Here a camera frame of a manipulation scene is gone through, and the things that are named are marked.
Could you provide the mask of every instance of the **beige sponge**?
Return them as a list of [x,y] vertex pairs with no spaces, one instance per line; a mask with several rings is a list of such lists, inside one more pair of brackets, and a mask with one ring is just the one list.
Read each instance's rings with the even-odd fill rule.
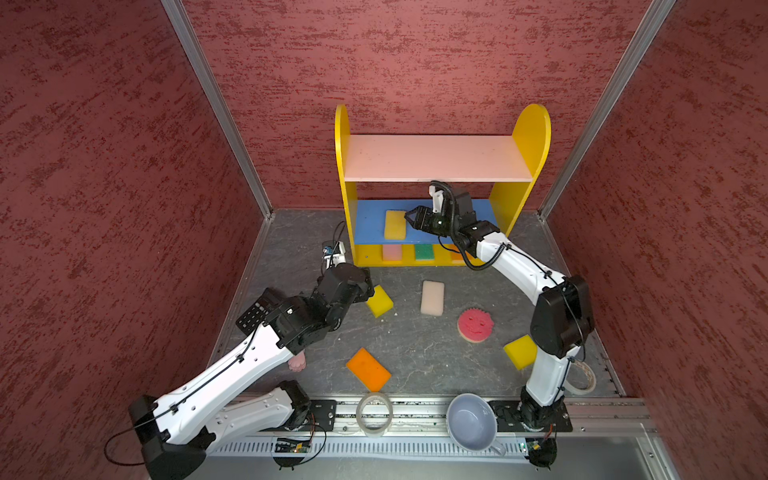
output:
[[422,315],[442,315],[445,284],[424,280],[422,285]]

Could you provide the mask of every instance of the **round sponge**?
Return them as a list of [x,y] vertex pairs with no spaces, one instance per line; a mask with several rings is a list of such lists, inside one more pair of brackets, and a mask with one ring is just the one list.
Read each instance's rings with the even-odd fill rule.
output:
[[490,313],[480,309],[465,310],[458,318],[458,333],[468,342],[480,343],[491,336],[492,330]]

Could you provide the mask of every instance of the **blue shelf board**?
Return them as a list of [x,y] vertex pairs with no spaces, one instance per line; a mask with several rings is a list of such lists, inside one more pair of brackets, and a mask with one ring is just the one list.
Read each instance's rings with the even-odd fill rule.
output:
[[[384,243],[399,245],[406,243],[437,244],[437,236],[414,230],[408,224],[406,224],[405,240],[387,240],[384,238],[384,220],[387,210],[404,210],[407,212],[419,205],[426,205],[432,208],[432,198],[426,200],[358,200],[355,243],[358,245],[383,245]],[[487,220],[494,225],[497,224],[490,200],[473,200],[472,206],[475,208],[478,220]]]

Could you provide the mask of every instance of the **metal corner post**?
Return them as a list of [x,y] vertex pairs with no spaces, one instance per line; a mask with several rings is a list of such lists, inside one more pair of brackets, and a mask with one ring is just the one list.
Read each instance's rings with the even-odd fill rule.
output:
[[240,164],[240,169],[243,171],[248,186],[253,192],[253,196],[256,198],[256,202],[259,204],[262,215],[266,219],[272,213],[272,205],[270,200],[266,197],[266,191],[261,184],[259,175],[256,173],[256,168],[253,166],[253,162],[250,159],[248,150],[245,147],[243,138],[240,136],[240,132],[237,130],[235,121],[232,118],[230,109],[227,107],[227,103],[224,100],[224,96],[221,94],[219,85],[216,83],[214,73],[210,70],[210,65],[205,59],[205,54],[200,46],[200,42],[197,41],[197,36],[194,34],[194,29],[190,23],[187,11],[181,4],[181,0],[161,0],[165,12],[168,14],[170,23],[174,26],[176,35],[181,42],[181,46],[184,48],[184,52],[187,54],[192,69],[194,69],[197,79],[200,81],[200,85],[203,87],[206,97],[210,102],[211,108],[213,108],[221,130],[224,132],[224,136],[227,137],[227,141],[230,143],[232,152],[237,159],[237,163]]
[[624,87],[627,86],[629,79],[632,78],[632,74],[637,69],[645,52],[659,32],[659,28],[661,28],[667,15],[669,15],[674,3],[675,0],[652,0],[650,3],[629,45],[627,45],[627,50],[621,56],[621,60],[616,66],[611,79],[605,86],[605,90],[603,90],[603,94],[594,106],[592,115],[587,120],[584,130],[576,140],[568,158],[565,159],[565,164],[562,170],[560,170],[557,180],[554,181],[547,197],[541,204],[539,209],[541,218],[546,220],[554,209],[555,204],[581,163],[581,159],[584,158],[590,145],[592,145],[592,141],[603,126],[605,119],[611,113],[614,105],[616,105],[621,92],[624,91]]

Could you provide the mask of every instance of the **mug handle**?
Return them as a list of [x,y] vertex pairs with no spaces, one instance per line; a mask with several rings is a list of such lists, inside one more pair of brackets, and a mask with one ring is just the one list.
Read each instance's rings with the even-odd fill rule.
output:
[[491,450],[496,452],[499,456],[507,455],[507,447],[503,446],[502,443],[498,440],[494,440],[491,444]]

